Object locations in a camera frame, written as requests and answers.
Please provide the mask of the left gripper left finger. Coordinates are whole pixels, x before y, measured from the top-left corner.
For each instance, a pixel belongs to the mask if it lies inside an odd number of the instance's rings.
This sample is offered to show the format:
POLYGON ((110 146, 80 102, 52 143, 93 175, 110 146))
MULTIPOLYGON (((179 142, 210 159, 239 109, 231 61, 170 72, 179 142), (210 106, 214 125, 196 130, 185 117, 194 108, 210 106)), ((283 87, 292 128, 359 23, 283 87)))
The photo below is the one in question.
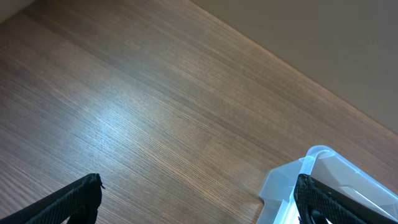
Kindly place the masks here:
POLYGON ((104 189, 99 174, 88 174, 16 213, 9 224, 95 224, 104 189))

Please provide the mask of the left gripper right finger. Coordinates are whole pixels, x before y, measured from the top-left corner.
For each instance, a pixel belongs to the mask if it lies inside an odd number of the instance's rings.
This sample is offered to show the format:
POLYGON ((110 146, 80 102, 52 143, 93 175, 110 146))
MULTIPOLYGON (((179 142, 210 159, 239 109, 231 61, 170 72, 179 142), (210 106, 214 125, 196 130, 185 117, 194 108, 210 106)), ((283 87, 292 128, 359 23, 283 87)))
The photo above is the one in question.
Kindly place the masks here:
POLYGON ((294 200, 300 224, 397 224, 307 174, 299 174, 294 200))

